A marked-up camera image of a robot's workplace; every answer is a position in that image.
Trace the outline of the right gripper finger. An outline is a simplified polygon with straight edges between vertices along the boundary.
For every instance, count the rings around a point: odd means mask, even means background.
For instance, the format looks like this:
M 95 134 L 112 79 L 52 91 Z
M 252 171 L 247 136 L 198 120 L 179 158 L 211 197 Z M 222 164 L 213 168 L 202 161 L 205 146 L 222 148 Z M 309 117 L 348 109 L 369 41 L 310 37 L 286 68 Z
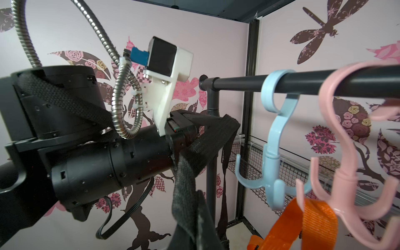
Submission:
M 196 249 L 197 250 L 223 250 L 223 246 L 217 235 L 215 223 L 212 220 L 204 194 L 197 191 L 198 205 L 196 216 Z

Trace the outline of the orange bag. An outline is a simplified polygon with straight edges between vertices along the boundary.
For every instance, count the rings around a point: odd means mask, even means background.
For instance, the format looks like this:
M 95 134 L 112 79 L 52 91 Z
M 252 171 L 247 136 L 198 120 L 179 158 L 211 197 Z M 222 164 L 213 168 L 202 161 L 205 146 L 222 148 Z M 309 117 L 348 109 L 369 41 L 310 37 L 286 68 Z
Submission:
M 263 239 L 252 235 L 248 250 L 289 250 L 302 236 L 302 250 L 333 250 L 338 233 L 338 219 L 324 201 L 305 199 L 301 210 L 293 199 L 268 235 Z

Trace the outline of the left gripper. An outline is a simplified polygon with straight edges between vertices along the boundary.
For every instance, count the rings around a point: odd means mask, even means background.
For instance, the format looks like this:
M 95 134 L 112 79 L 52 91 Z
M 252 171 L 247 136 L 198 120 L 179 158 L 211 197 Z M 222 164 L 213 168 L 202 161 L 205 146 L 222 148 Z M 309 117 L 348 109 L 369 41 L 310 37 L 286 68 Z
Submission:
M 198 138 L 201 127 L 213 126 L 218 120 L 219 118 L 215 116 L 183 109 L 170 112 L 165 130 L 173 161 L 178 162 L 180 151 L 190 146 Z

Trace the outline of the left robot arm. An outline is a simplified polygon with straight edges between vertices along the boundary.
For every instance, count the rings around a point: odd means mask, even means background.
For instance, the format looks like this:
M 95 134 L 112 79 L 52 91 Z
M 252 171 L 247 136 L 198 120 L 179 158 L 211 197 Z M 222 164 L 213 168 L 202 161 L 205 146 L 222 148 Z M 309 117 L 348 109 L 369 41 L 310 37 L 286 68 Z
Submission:
M 179 154 L 198 141 L 198 129 L 218 121 L 177 110 L 143 129 L 114 127 L 92 68 L 42 67 L 25 5 L 12 1 L 11 13 L 32 68 L 1 79 L 1 115 L 11 138 L 11 160 L 1 166 L 2 244 L 56 202 L 87 220 L 102 196 L 177 166 Z

